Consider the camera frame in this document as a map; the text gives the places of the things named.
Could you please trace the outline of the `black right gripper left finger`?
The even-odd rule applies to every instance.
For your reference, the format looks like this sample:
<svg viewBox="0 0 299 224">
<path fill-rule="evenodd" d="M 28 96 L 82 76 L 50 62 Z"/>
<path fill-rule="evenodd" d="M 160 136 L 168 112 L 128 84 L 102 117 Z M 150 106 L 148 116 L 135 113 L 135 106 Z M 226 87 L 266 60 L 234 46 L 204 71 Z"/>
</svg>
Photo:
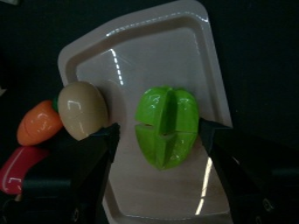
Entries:
<svg viewBox="0 0 299 224">
<path fill-rule="evenodd" d="M 119 135 L 115 123 L 31 168 L 23 182 L 23 224 L 96 224 Z"/>
</svg>

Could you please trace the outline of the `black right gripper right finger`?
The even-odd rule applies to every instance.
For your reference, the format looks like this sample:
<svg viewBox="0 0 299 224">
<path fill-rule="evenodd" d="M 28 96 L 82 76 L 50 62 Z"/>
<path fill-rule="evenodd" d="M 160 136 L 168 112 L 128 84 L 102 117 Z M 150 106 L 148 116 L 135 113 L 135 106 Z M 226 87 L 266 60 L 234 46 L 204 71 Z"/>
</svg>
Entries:
<svg viewBox="0 0 299 224">
<path fill-rule="evenodd" d="M 200 119 L 234 224 L 299 224 L 299 150 Z"/>
</svg>

